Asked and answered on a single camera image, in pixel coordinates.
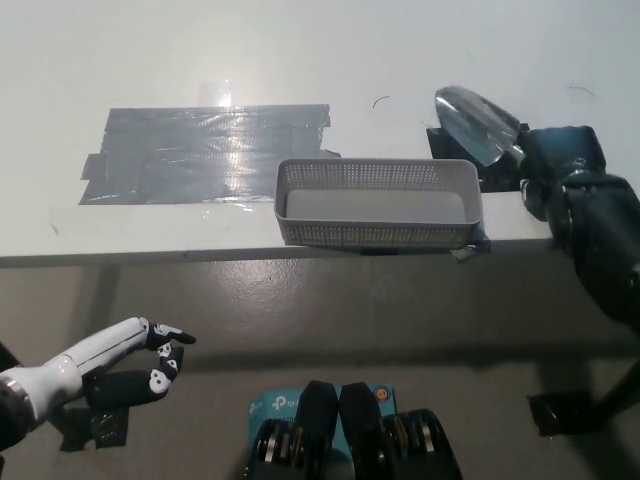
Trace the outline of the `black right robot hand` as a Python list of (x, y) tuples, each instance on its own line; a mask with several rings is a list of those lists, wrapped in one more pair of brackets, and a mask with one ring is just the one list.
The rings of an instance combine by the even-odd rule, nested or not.
[(604, 153), (590, 126), (534, 129), (519, 140), (525, 154), (520, 163), (522, 199), (537, 220), (546, 220), (546, 204), (557, 183), (576, 175), (606, 174)]

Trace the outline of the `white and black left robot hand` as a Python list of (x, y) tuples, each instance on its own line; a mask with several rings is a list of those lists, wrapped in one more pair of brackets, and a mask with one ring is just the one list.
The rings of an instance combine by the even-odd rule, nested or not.
[[(180, 373), (184, 347), (195, 343), (193, 335), (179, 328), (131, 317), (84, 338), (40, 366), (4, 370), (1, 381), (26, 397), (36, 424), (78, 398), (99, 409), (142, 405), (166, 396)], [(148, 371), (109, 371), (138, 350), (156, 352), (159, 365)]]

